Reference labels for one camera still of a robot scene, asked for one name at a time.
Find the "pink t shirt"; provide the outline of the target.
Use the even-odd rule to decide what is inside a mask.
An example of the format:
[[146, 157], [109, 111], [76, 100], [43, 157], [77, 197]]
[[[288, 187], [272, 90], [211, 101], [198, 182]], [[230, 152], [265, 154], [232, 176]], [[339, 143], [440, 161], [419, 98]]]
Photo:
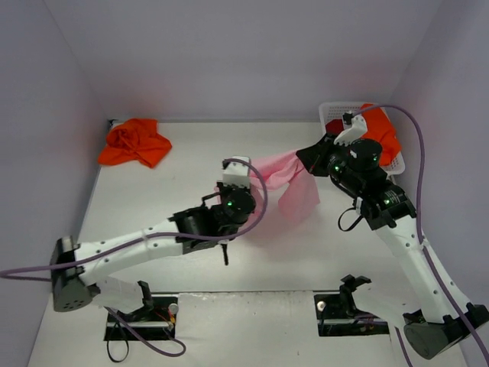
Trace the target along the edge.
[[278, 200], [278, 209], [292, 224], [303, 222], [320, 204], [316, 180], [296, 151], [254, 159], [251, 164], [264, 178], [268, 193], [286, 188]]

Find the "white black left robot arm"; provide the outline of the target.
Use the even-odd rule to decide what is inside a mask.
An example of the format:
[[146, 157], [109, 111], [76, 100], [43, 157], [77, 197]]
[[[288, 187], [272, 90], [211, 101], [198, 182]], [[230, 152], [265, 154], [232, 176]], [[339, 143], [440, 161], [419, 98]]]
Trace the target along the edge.
[[154, 306], [148, 283], [129, 283], [113, 274], [159, 258], [226, 247], [256, 203], [246, 187], [220, 183], [214, 195], [219, 202], [213, 206], [201, 204], [113, 239], [82, 243], [70, 236], [59, 239], [50, 260], [54, 310], [66, 313], [96, 304], [146, 320]]

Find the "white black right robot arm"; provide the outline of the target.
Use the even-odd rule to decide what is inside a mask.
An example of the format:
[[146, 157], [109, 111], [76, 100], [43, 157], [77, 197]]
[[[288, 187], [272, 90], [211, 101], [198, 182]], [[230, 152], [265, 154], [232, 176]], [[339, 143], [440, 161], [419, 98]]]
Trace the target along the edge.
[[458, 289], [429, 242], [417, 232], [416, 209], [404, 190], [381, 168], [381, 144], [359, 138], [337, 145], [324, 135], [296, 156], [314, 177], [331, 182], [353, 199], [360, 220], [385, 243], [419, 300], [419, 309], [374, 293], [366, 276], [343, 277], [338, 305], [350, 317], [372, 313], [398, 328], [413, 350], [433, 359], [488, 322], [488, 310]]

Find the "dark red t shirt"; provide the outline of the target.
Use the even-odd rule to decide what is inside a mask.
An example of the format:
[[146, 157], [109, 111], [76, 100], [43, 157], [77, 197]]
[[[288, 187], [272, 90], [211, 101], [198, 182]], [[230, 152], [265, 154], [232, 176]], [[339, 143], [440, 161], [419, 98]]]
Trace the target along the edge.
[[341, 119], [333, 119], [325, 124], [325, 130], [332, 135], [339, 135], [344, 131], [343, 121]]

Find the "white plastic basket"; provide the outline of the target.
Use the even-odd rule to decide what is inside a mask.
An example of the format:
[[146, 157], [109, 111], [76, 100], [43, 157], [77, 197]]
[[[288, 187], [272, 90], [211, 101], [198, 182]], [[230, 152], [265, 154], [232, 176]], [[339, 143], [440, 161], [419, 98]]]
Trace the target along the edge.
[[[323, 102], [319, 105], [319, 119], [322, 133], [326, 133], [326, 125], [335, 119], [342, 119], [346, 112], [360, 110], [366, 102]], [[388, 176], [401, 175], [405, 171], [403, 155], [400, 152], [387, 166], [382, 167]]]

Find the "orange t shirt in basket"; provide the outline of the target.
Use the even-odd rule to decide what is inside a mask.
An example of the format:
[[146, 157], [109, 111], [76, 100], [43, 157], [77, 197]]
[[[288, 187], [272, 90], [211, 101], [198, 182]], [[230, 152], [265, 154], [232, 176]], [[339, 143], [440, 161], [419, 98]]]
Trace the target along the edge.
[[367, 125], [367, 132], [362, 138], [371, 139], [381, 144], [380, 166], [386, 167], [401, 152], [397, 140], [397, 131], [382, 108], [362, 112]]

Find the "orange t shirt on table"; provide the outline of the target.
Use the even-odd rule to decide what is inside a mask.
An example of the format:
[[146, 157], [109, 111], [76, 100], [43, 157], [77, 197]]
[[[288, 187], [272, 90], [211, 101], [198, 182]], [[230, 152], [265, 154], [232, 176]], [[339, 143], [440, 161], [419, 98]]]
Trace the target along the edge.
[[155, 168], [171, 151], [172, 144], [158, 132], [156, 119], [129, 119], [110, 130], [98, 163], [115, 166], [137, 161]]

